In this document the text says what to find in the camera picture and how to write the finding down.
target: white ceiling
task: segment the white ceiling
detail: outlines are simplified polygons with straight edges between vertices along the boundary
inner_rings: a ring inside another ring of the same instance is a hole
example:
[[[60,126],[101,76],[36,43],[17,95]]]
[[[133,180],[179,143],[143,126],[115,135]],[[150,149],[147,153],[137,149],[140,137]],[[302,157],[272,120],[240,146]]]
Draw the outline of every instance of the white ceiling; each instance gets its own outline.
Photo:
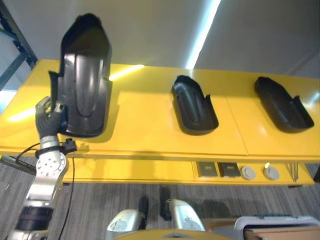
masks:
[[[4,0],[39,59],[59,59],[74,19],[94,13],[112,62],[185,67],[211,0]],[[319,0],[221,0],[196,68],[319,77]]]

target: gray carpet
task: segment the gray carpet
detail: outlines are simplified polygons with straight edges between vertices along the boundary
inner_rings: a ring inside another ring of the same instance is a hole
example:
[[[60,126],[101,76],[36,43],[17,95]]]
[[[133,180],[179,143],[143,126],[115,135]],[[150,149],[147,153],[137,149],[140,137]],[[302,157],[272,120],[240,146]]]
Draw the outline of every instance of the gray carpet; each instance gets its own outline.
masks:
[[[32,163],[32,158],[24,158]],[[14,227],[33,176],[0,164],[0,240]],[[190,203],[201,218],[231,218],[266,213],[320,218],[320,184],[287,186],[167,185],[171,197]],[[71,186],[64,186],[53,214],[48,240],[60,233]],[[76,183],[70,216],[62,239],[104,240],[111,219],[121,210],[138,207],[149,197],[148,229],[170,228],[159,216],[160,185]]]

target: robotic arm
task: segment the robotic arm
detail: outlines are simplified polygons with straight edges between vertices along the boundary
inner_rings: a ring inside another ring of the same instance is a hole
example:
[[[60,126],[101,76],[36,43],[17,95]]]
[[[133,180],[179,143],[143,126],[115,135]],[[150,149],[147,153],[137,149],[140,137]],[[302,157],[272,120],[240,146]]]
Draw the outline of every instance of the robotic arm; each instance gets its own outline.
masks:
[[[76,150],[75,143],[68,150],[60,146],[57,137],[64,106],[56,103],[49,115],[50,98],[45,97],[36,106],[35,122],[40,137],[40,150],[36,155],[36,176],[29,189],[15,229],[8,240],[46,240],[48,227],[63,185],[69,163],[66,153]]]

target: fluorescent light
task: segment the fluorescent light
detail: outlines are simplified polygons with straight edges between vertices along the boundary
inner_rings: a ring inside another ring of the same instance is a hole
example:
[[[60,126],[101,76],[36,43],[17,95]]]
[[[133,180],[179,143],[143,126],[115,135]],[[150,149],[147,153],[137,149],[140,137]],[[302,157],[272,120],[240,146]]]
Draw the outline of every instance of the fluorescent light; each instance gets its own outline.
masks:
[[[205,44],[205,40],[207,38],[208,32],[211,28],[211,25],[214,21],[215,15],[217,13],[219,4],[221,0],[211,0],[211,3],[207,9],[207,12],[203,15],[204,18],[202,20],[202,24],[199,27],[199,34],[194,42],[191,54],[186,63],[186,69],[194,69],[196,62],[198,60],[199,54],[201,52],[202,47]]]
[[[19,112],[19,113],[15,114],[15,115],[9,117],[8,121],[9,122],[19,122],[19,121],[21,121],[23,119],[26,119],[28,117],[31,117],[31,116],[35,115],[35,113],[36,113],[36,109],[34,107],[32,107],[32,108],[29,108],[29,109],[27,109],[25,111]]]
[[[128,68],[126,68],[126,69],[124,69],[122,71],[119,71],[119,72],[109,76],[109,80],[110,81],[116,80],[116,79],[118,79],[118,78],[120,78],[120,77],[122,77],[124,75],[127,75],[129,73],[132,73],[132,72],[134,72],[134,71],[136,71],[138,69],[142,69],[144,66],[145,65],[139,64],[139,65],[134,65],[134,66],[128,67]]]

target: black plastic part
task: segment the black plastic part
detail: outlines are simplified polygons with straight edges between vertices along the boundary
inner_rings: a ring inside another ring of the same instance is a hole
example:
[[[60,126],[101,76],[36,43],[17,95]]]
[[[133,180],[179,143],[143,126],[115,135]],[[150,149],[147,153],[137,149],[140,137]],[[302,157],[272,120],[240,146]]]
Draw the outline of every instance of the black plastic part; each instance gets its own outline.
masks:
[[[199,84],[180,75],[172,87],[173,106],[181,130],[190,135],[204,135],[219,126],[210,95],[204,97]]]
[[[59,132],[95,137],[105,129],[112,83],[109,81],[111,44],[93,14],[79,16],[61,42],[59,73],[51,78],[51,109],[65,105]]]
[[[76,141],[73,141],[72,138],[67,138],[65,142],[62,143],[61,152],[64,155],[67,155],[68,153],[72,153],[75,151],[77,151]]]
[[[292,98],[279,83],[260,76],[254,89],[269,117],[281,131],[297,133],[315,125],[299,96]]]
[[[50,207],[26,206],[22,209],[16,230],[41,231],[47,230],[54,210]]]

